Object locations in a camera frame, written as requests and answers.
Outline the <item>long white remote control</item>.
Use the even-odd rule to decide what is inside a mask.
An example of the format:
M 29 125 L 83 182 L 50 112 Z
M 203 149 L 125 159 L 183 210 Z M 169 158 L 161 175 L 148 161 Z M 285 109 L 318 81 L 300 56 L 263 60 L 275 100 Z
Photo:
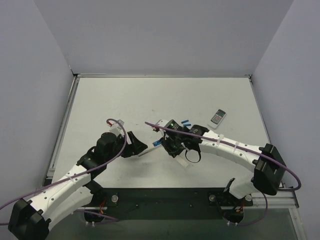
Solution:
M 148 148 L 148 149 L 144 150 L 143 152 L 139 153 L 138 156 L 141 157 L 143 155 L 146 155 L 146 154 L 158 149 L 159 147 L 160 147 L 160 145 Z

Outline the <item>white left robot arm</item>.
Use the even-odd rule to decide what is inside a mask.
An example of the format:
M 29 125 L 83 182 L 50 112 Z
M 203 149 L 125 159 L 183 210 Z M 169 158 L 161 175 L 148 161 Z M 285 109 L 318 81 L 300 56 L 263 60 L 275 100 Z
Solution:
M 8 230 L 19 240 L 44 240 L 53 227 L 78 208 L 101 203 L 101 186 L 94 178 L 117 156 L 129 158 L 147 149 L 130 131 L 105 132 L 85 155 L 57 182 L 29 200 L 18 200 L 12 209 Z

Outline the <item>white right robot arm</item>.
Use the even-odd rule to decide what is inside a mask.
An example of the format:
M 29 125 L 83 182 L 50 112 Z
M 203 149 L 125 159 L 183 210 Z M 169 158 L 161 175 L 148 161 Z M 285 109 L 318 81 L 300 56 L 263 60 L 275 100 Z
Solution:
M 195 151 L 199 155 L 213 154 L 246 168 L 249 174 L 232 177 L 227 185 L 227 191 L 235 198 L 242 199 L 256 192 L 277 194 L 286 164 L 274 145 L 248 145 L 225 138 L 205 126 L 180 126 L 173 119 L 159 120 L 157 126 L 162 134 L 161 145 L 173 158 Z

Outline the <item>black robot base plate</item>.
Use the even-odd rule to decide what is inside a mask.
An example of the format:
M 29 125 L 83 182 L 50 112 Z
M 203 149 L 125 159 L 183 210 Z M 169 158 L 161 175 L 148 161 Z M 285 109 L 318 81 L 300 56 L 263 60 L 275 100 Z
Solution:
M 104 188 L 88 183 L 75 192 L 54 194 L 46 190 L 40 207 L 42 216 L 54 225 L 81 208 L 87 221 L 100 217 L 124 220 L 215 220 L 223 214 L 242 220 L 244 207 L 253 202 L 237 199 L 225 188 Z

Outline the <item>small grey remote control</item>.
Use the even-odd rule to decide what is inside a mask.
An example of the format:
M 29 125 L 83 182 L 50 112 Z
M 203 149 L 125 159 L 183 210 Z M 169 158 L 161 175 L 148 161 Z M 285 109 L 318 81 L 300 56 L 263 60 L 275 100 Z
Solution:
M 227 113 L 224 110 L 218 109 L 215 112 L 215 114 L 210 118 L 207 125 L 212 129 L 217 129 L 218 126 L 223 121 L 223 119 L 226 117 L 226 115 L 227 115 Z

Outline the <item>white remote battery cover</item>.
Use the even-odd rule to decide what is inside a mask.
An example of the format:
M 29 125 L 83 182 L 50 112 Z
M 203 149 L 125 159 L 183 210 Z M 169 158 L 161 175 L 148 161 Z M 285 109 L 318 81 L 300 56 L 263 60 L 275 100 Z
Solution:
M 183 157 L 181 156 L 176 156 L 175 160 L 183 167 L 187 168 L 189 166 L 188 161 L 186 161 Z

